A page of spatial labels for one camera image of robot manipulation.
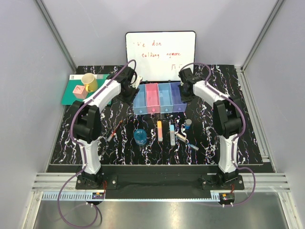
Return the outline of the purple bin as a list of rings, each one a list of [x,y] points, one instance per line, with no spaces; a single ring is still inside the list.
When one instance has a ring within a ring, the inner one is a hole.
[[[180,94],[180,83],[173,82],[170,83],[172,90],[172,100],[173,100],[173,113],[184,112],[186,110],[187,103],[181,101]]]

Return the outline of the light blue bin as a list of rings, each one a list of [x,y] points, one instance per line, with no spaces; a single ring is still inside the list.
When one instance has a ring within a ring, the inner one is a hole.
[[[173,112],[173,100],[170,83],[159,83],[159,100],[160,100],[160,113]]]
[[[140,84],[138,88],[140,90],[133,101],[133,111],[135,115],[146,115],[147,107],[145,85]]]

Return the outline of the pink bin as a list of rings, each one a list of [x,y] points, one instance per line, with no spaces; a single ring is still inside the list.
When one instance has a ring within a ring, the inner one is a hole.
[[[160,112],[159,90],[157,83],[149,83],[145,85],[146,105],[149,114]]]

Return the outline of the blue grey glue stick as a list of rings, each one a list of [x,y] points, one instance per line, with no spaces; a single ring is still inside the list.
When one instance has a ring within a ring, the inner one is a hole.
[[[191,119],[186,119],[185,120],[185,129],[186,130],[190,129],[191,125],[192,125],[192,120]]]

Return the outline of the yellow mug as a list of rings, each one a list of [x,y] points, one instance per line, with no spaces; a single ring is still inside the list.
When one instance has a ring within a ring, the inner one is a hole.
[[[86,92],[95,92],[98,89],[97,80],[92,73],[86,73],[81,78],[82,84],[85,86]]]

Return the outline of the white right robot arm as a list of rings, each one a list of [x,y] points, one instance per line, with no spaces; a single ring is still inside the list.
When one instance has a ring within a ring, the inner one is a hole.
[[[208,83],[211,69],[204,79],[196,77],[192,70],[184,66],[179,71],[181,100],[188,102],[194,97],[202,98],[213,108],[213,128],[220,139],[220,157],[216,178],[218,187],[229,188],[238,178],[237,144],[245,132],[245,118],[240,108],[240,98],[227,96]]]

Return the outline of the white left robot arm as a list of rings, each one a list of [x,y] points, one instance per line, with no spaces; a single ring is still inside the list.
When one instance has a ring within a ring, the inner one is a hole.
[[[97,140],[102,134],[101,111],[115,97],[131,104],[139,92],[142,78],[131,67],[110,74],[103,85],[84,101],[75,101],[71,110],[74,117],[70,128],[72,141],[81,151],[82,167],[78,176],[93,189],[103,183],[102,166],[98,156]]]

